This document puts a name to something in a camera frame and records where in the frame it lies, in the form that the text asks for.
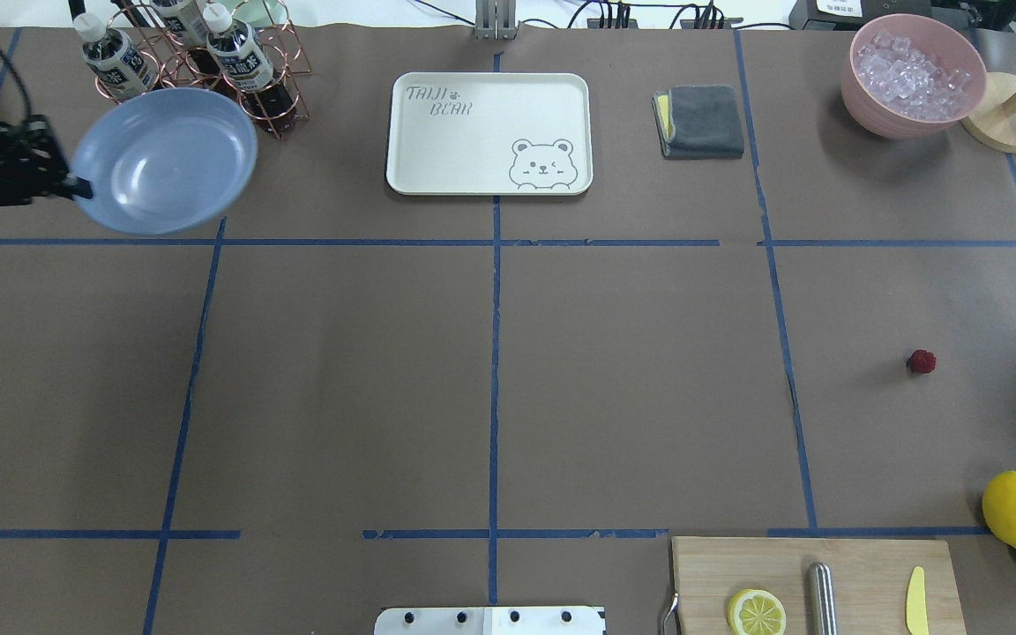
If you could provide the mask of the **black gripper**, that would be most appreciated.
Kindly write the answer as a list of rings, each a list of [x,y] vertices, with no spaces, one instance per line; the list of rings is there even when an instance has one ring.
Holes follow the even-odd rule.
[[[93,198],[92,184],[73,176],[46,119],[0,122],[0,206],[31,205],[36,198]]]

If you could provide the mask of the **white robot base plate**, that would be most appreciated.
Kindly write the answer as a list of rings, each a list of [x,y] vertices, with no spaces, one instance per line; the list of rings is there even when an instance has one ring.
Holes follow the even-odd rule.
[[[375,634],[606,634],[605,609],[585,604],[390,608]]]

